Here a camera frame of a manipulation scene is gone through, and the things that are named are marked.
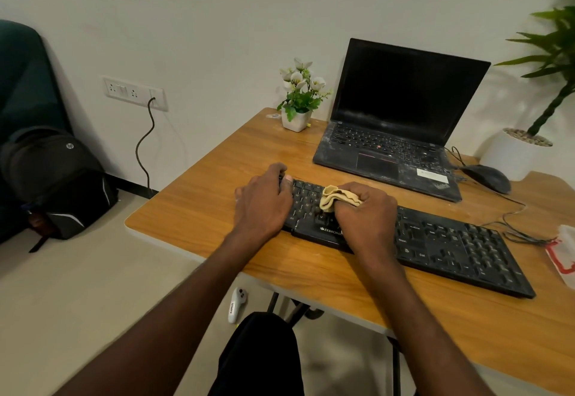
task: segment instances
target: wooden table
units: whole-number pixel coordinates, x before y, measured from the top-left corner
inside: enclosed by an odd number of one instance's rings
[[[326,122],[301,133],[282,127],[264,109],[148,201],[125,222],[168,246],[208,257],[231,230],[234,189],[282,161],[295,178],[321,185],[358,181],[384,189],[400,205],[472,224],[494,221],[517,204],[471,181],[451,203],[312,163]],[[512,197],[529,204],[510,220],[517,228],[554,237],[575,225],[575,191],[557,177],[532,172],[513,184]],[[561,394],[575,395],[575,291],[566,287],[542,248],[508,242],[537,293],[515,299],[407,268],[409,280],[474,363]],[[281,232],[244,273],[280,293],[374,330],[388,327],[355,257]]]

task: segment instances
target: power socket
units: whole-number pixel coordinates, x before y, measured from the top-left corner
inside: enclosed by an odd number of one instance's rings
[[[102,77],[102,83],[104,85],[104,94],[110,98],[131,102],[144,107],[148,106],[148,101],[151,98],[155,98],[150,104],[150,108],[168,111],[168,104],[163,89],[145,86],[143,84],[129,83],[109,77]]]

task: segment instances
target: person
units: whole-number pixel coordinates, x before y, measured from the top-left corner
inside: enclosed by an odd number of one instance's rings
[[[293,179],[270,165],[236,189],[234,228],[219,248],[128,331],[57,392],[63,395],[172,395],[218,305],[242,268],[281,230],[292,205]],[[358,183],[359,207],[335,203],[335,216],[377,291],[420,395],[492,395],[407,280],[393,244],[397,202]],[[235,330],[219,361],[211,396],[303,395],[297,341],[283,319],[252,313]]]

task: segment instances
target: keyboard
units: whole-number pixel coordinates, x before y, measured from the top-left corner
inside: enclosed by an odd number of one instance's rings
[[[334,213],[319,207],[323,187],[294,180],[284,230],[352,253]],[[499,232],[422,211],[397,208],[394,239],[399,263],[518,298],[535,292]]]
[[[429,171],[444,172],[439,147],[430,146],[345,124],[337,124],[330,142],[390,155],[403,163]]]

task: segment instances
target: backpack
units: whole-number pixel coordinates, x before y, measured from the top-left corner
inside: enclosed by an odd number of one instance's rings
[[[13,133],[2,146],[0,168],[24,203],[32,228],[43,237],[37,249],[48,237],[69,239],[84,231],[118,201],[96,157],[58,128]]]

